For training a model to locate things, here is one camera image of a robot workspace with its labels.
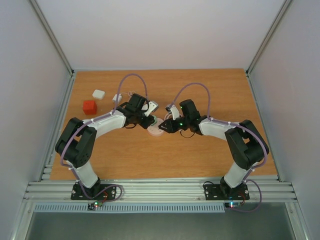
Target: table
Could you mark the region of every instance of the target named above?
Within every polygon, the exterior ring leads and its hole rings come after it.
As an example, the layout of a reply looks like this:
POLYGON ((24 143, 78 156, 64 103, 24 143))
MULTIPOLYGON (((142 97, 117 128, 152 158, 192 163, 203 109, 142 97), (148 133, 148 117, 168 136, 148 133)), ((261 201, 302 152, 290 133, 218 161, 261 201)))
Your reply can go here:
MULTIPOLYGON (((114 107, 112 98, 119 82, 129 73, 137 73, 144 78, 149 99, 159 104, 155 112, 159 118, 164 118, 167 113, 165 106, 173 101, 183 86, 200 82, 211 93, 211 116, 232 122, 251 120, 266 139, 243 69, 81 71, 75 78, 63 128, 73 117, 89 119, 96 116, 87 116, 82 110, 83 101, 93 100, 95 89, 106 92, 104 99, 96 99, 97 116, 109 112, 114 107)), ((131 76, 122 85, 121 92, 129 91, 145 95, 144 85, 138 77, 131 76)), ((122 103, 129 99, 126 94, 122 96, 122 103)), ((199 85, 187 87, 176 105, 186 99, 194 101, 200 114, 207 113, 208 96, 204 88, 199 85)), ((140 126, 116 129, 99 137, 90 161, 101 179, 220 177, 233 163, 224 140, 200 135, 183 138, 178 132, 154 137, 140 126)), ((271 155, 266 165, 252 174, 277 174, 271 155)), ((71 171, 60 165, 59 155, 55 157, 50 179, 75 179, 71 171)))

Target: vent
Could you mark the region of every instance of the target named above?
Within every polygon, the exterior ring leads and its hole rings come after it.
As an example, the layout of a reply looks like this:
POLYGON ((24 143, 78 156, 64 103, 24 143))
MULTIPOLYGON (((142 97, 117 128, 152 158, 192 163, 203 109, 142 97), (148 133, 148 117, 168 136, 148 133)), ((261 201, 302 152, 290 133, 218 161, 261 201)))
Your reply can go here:
POLYGON ((46 213, 224 213, 223 203, 107 203, 95 210, 87 203, 37 203, 35 212, 46 213))

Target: gray wall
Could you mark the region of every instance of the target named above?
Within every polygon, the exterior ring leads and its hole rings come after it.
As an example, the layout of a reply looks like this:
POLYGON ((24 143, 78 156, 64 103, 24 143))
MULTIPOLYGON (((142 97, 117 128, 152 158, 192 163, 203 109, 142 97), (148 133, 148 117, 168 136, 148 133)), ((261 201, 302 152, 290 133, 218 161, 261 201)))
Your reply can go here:
POLYGON ((27 0, 0 7, 0 239, 8 239, 44 148, 68 73, 27 0))
POLYGON ((320 236, 320 1, 293 1, 251 80, 274 157, 320 236))
POLYGON ((71 66, 247 68, 284 0, 38 0, 71 66))

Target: red block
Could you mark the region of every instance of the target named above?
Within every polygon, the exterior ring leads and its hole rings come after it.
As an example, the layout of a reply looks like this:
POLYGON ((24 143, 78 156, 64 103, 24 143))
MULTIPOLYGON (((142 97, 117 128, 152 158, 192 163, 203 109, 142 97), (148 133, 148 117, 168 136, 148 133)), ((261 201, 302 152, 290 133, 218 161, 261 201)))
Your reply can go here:
POLYGON ((85 115, 94 115, 97 114, 97 104, 94 100, 88 100, 83 102, 83 107, 82 107, 85 115))

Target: wooden table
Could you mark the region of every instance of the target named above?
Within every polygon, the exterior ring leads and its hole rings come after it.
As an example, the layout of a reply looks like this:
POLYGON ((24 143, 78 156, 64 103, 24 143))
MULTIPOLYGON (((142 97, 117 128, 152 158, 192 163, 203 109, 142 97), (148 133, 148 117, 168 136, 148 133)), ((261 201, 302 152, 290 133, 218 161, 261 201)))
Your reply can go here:
MULTIPOLYGON (((256 105, 243 69, 188 69, 188 70, 135 70, 135 71, 82 71, 76 75, 64 125, 70 118, 88 119, 82 105, 92 100, 95 89, 106 92, 103 100, 96 100, 98 114, 109 112, 114 104, 119 82, 128 73, 141 75, 148 87, 148 96, 159 104, 155 115, 164 118, 165 106, 188 83, 205 84, 211 93, 210 115, 216 119, 241 122, 251 120, 266 139, 256 105)), ((127 78, 121 92, 136 91, 144 96, 144 86, 135 76, 127 78)), ((123 94, 122 103, 129 97, 123 94)), ((192 99, 200 111, 207 113, 208 96, 199 85, 182 92, 176 105, 192 99)), ((226 141, 211 136, 194 135, 183 138, 164 133, 154 137, 142 127, 116 129, 99 137, 91 156, 94 171, 101 179, 220 177, 233 163, 226 141)), ((277 174, 271 155, 268 162, 253 174, 277 174)), ((54 160, 51 180, 73 180, 71 172, 60 166, 60 157, 54 160)))

